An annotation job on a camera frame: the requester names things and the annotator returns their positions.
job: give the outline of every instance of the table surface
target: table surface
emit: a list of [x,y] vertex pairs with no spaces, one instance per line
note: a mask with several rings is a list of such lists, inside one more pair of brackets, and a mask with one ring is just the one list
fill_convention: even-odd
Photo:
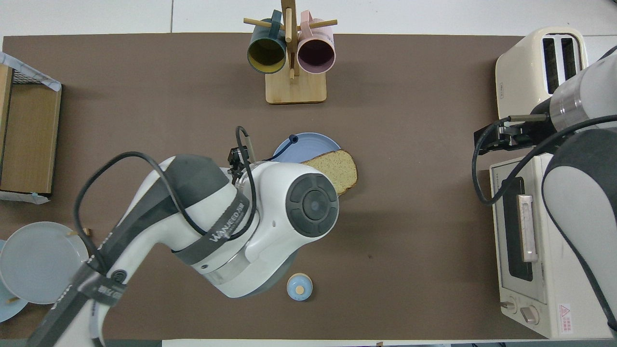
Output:
[[[492,215],[470,181],[472,134],[497,114],[494,64],[514,36],[337,35],[323,104],[271,106],[246,62],[250,35],[29,36],[4,52],[64,85],[54,195],[40,206],[0,201],[0,238],[41,220],[73,226],[82,184],[124,151],[159,161],[178,153],[226,165],[234,128],[268,157],[290,133],[320,132],[350,152],[356,187],[325,238],[303,247],[285,281],[228,299],[156,246],[107,315],[106,338],[480,340],[541,338],[499,309]],[[482,158],[487,167],[492,159]],[[147,165],[123,161],[81,208],[100,242],[122,216]],[[0,325],[27,337],[49,306]]]

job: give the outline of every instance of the mug handle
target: mug handle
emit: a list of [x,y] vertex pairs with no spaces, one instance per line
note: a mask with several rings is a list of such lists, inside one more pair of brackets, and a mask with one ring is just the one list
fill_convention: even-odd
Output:
[[277,39],[278,31],[281,29],[281,19],[283,18],[283,13],[279,10],[274,10],[272,12],[272,26],[270,27],[270,32],[268,33],[269,38]]
[[300,14],[300,29],[304,33],[305,37],[313,37],[313,32],[310,29],[309,24],[313,22],[313,16],[309,10],[302,11]]

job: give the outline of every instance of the pink mug handle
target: pink mug handle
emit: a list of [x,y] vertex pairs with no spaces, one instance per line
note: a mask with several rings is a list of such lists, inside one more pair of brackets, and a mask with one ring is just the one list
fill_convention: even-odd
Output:
[[300,29],[304,34],[304,37],[313,37],[313,32],[310,30],[309,24],[313,22],[313,16],[310,15],[310,11],[302,11],[300,14]]

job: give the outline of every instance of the oven window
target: oven window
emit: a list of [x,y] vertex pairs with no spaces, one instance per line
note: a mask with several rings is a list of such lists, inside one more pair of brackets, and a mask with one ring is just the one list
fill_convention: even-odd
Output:
[[508,268],[510,275],[525,281],[534,279],[531,263],[523,262],[521,233],[516,196],[525,194],[525,182],[521,177],[515,177],[512,185],[503,195],[503,219],[505,222],[505,241],[508,250]]

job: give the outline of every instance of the bread slice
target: bread slice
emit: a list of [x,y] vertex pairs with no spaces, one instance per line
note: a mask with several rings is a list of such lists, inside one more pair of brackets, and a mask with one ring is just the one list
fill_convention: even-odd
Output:
[[324,153],[302,164],[314,167],[326,175],[332,181],[338,195],[345,193],[358,182],[358,170],[354,158],[343,149]]

